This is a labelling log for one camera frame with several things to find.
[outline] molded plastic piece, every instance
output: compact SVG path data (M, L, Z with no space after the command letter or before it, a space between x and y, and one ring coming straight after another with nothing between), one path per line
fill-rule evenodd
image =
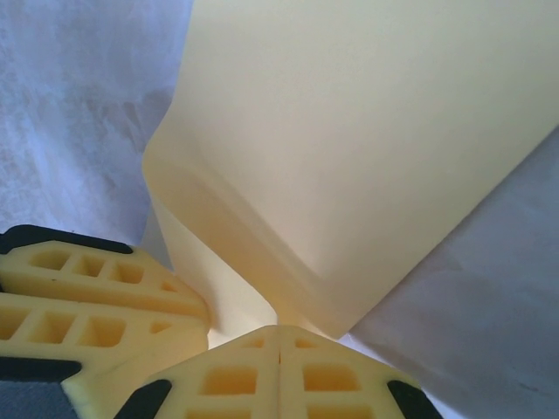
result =
M141 419L440 419L407 375L295 326L248 333L146 386L161 380L172 389L156 415ZM394 382L411 397L393 396Z
M0 356L79 363L31 378L61 381L81 419L113 417L147 377L205 351L207 330L196 317L0 294Z
M195 316L210 326L202 298L140 249L122 254L67 241L27 244L0 255L0 286L11 294Z

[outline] yellow plastic part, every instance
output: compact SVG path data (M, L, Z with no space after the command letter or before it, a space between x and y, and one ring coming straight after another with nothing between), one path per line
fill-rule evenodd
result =
M0 356L78 361L80 419L112 418L150 375L207 350L205 302L146 252L49 241L0 255Z
M267 326L151 377L172 383L155 419L402 419L400 373L295 326Z
M112 418L150 375L207 349L196 317L0 293L0 356L78 361L80 419Z
M28 245L0 255L5 292L122 306L199 318L206 304L183 281L140 249L120 254L63 242Z
M555 128L559 2L507 4L194 2L144 175L220 333L341 337Z

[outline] black trim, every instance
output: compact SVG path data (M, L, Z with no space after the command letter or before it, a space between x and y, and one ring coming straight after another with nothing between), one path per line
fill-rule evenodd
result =
M173 385L157 380L138 388L114 419L154 419Z
M79 371L77 361L0 356L0 381L62 382Z
M22 224L12 227L0 235L0 255L7 255L11 250L17 247L50 241L77 244L79 246L93 247L94 249L112 251L114 253L130 254L133 252L133 249L124 243L114 242L104 238L83 236L66 231L47 229L46 227L38 227L36 225Z
M443 419L419 388L398 380L389 381L387 386L405 419Z

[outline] gray surface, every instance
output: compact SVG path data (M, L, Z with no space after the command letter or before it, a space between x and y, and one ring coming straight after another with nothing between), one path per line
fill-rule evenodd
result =
M79 419L57 382L0 381L0 419Z
M0 2L0 230L139 242L190 3ZM557 214L559 134L353 336L465 417L559 417Z
M471 418L559 417L559 130L352 331Z

